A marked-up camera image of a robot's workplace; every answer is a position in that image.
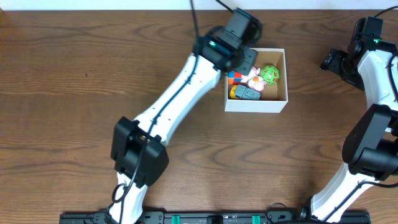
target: cable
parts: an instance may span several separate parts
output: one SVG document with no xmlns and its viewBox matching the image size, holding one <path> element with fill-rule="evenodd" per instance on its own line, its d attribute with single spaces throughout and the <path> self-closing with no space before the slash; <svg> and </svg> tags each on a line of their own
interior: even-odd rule
<svg viewBox="0 0 398 224">
<path fill-rule="evenodd" d="M 198 59 L 199 59 L 199 50 L 200 50 L 200 44 L 199 44 L 199 27 L 198 27 L 198 21 L 197 21 L 197 16 L 195 14 L 195 8 L 193 7 L 193 0 L 190 0 L 191 3 L 191 12 L 192 12 L 192 17 L 193 17 L 193 25 L 195 27 L 195 34 L 196 34 L 196 41 L 195 41 L 195 45 L 194 45 L 194 50 L 193 50 L 193 54 L 196 57 L 195 58 L 195 63 L 193 64 L 193 69 L 191 74 L 188 76 L 187 80 L 185 81 L 185 83 L 174 93 L 174 95 L 172 97 L 170 97 L 170 99 L 163 105 L 163 107 L 159 110 L 159 112 L 155 115 L 155 117 L 152 119 L 152 122 L 149 126 L 148 132 L 145 136 L 145 142 L 142 145 L 141 151 L 139 153 L 139 157 L 138 157 L 138 161 L 137 161 L 137 165 L 136 165 L 136 169 L 134 170 L 134 173 L 132 175 L 132 178 L 130 180 L 129 185 L 126 187 L 126 184 L 119 184 L 118 186 L 116 186 L 116 188 L 114 189 L 114 193 L 112 196 L 112 201 L 113 203 L 119 203 L 121 202 L 121 208 L 120 208 L 120 217 L 119 217 L 119 224 L 122 224 L 122 217 L 123 217 L 123 208 L 124 208 L 124 199 L 126 198 L 126 195 L 129 193 L 132 184 L 134 183 L 134 180 L 136 178 L 137 175 L 137 171 L 140 167 L 141 164 L 141 160 L 142 160 L 142 152 L 145 150 L 147 143 L 148 143 L 148 139 L 150 136 L 150 132 L 152 131 L 153 127 L 155 126 L 155 124 L 157 123 L 157 118 L 160 117 L 160 115 L 162 114 L 163 110 L 166 109 L 166 107 L 171 103 L 171 101 L 173 101 L 173 99 L 182 91 L 182 89 L 188 84 L 190 83 L 192 76 L 195 74 L 195 70 L 197 69 L 197 65 L 198 65 Z M 116 191 L 118 188 L 120 188 L 121 186 L 123 186 L 123 195 L 119 198 L 119 199 L 115 199 L 114 195 L 116 194 Z"/>
<path fill-rule="evenodd" d="M 333 209 L 333 211 L 331 213 L 329 213 L 329 215 L 323 221 L 327 222 L 329 220 L 329 218 L 333 214 L 335 214 L 355 194 L 355 192 L 357 192 L 357 190 L 359 190 L 364 184 L 371 184 L 376 187 L 382 187 L 382 188 L 387 188 L 387 189 L 398 187 L 398 183 L 396 183 L 396 184 L 379 184 L 379 183 L 370 182 L 370 181 L 362 181 L 354 188 L 354 190 L 352 190 L 347 195 L 346 198 L 344 198 L 344 200 L 337 207 L 335 207 L 335 209 Z"/>
<path fill-rule="evenodd" d="M 388 77 L 389 77 L 390 82 L 391 82 L 392 91 L 394 92 L 394 96 L 396 97 L 395 101 L 398 100 L 398 91 L 397 91 L 396 84 L 394 82 L 394 78 L 392 77 L 392 71 L 391 70 L 392 70 L 392 61 L 397 55 L 398 55 L 398 52 L 394 53 L 391 56 L 391 58 L 390 58 L 390 60 L 388 61 L 388 64 L 387 64 Z"/>
<path fill-rule="evenodd" d="M 234 12 L 230 7 L 228 7 L 226 4 L 224 4 L 221 0 L 216 0 L 220 5 L 224 6 L 226 9 L 228 9 L 229 12 Z"/>
<path fill-rule="evenodd" d="M 268 220 L 270 223 L 274 223 L 274 222 L 271 220 L 271 218 L 268 217 L 268 211 L 269 211 L 270 209 L 272 209 L 272 208 L 273 208 L 274 206 L 276 206 L 276 205 L 281 205 L 281 206 L 287 208 L 286 205 L 284 205 L 283 203 L 279 203 L 279 202 L 273 203 L 272 205 L 270 205 L 270 206 L 267 208 L 267 210 L 266 210 L 266 218 L 267 218 L 267 220 Z"/>
<path fill-rule="evenodd" d="M 380 16 L 381 14 L 383 14 L 383 13 L 385 13 L 385 12 L 388 12 L 388 11 L 390 11 L 390 10 L 393 10 L 393 9 L 397 9 L 397 8 L 398 8 L 398 6 L 392 6 L 392 7 L 388 8 L 388 9 L 385 9 L 385 10 L 383 10 L 383 11 L 377 13 L 374 17 L 377 18 L 377 17 Z"/>
</svg>

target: white background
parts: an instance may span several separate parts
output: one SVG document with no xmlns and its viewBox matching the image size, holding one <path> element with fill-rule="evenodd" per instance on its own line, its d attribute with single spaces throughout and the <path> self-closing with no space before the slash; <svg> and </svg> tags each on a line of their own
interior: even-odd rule
<svg viewBox="0 0 398 224">
<path fill-rule="evenodd" d="M 385 9 L 398 0 L 224 0 L 242 9 Z M 223 9 L 215 0 L 194 0 L 196 9 Z M 189 0 L 0 0 L 3 10 L 186 10 Z"/>
</svg>

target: wooden tabletop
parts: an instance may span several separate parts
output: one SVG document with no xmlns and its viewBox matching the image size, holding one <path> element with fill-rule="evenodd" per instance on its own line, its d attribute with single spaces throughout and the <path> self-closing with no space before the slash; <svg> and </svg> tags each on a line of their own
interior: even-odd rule
<svg viewBox="0 0 398 224">
<path fill-rule="evenodd" d="M 342 163 L 345 137 L 366 111 L 363 91 L 323 72 L 354 23 L 376 11 L 252 11 L 256 47 L 286 52 L 281 114 L 224 112 L 223 82 L 177 128 L 170 164 L 144 205 L 168 211 L 299 207 Z M 227 11 L 198 11 L 200 33 Z M 398 12 L 382 38 L 398 42 Z M 189 11 L 4 12 L 0 17 L 0 223 L 58 223 L 63 212 L 111 203 L 118 119 L 134 119 L 179 74 L 194 41 Z M 390 177 L 387 183 L 397 182 Z M 398 190 L 373 187 L 351 208 L 398 219 Z"/>
</svg>

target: pink plush toy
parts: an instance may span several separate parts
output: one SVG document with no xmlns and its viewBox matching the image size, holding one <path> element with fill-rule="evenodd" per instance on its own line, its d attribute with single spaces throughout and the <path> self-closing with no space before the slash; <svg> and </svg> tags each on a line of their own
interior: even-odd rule
<svg viewBox="0 0 398 224">
<path fill-rule="evenodd" d="M 267 82 L 260 77 L 260 68 L 251 67 L 248 75 L 242 75 L 241 83 L 247 83 L 248 87 L 261 92 L 266 87 Z"/>
</svg>

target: cardboard box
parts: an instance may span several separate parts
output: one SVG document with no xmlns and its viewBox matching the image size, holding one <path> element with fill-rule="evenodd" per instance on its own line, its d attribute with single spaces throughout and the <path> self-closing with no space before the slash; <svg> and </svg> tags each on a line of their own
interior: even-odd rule
<svg viewBox="0 0 398 224">
<path fill-rule="evenodd" d="M 259 55 L 254 63 L 256 67 L 275 65 L 279 70 L 279 80 L 275 85 L 266 85 L 260 100 L 234 100 L 229 97 L 232 85 L 225 78 L 225 111 L 280 113 L 287 104 L 287 79 L 284 49 L 254 49 Z"/>
</svg>

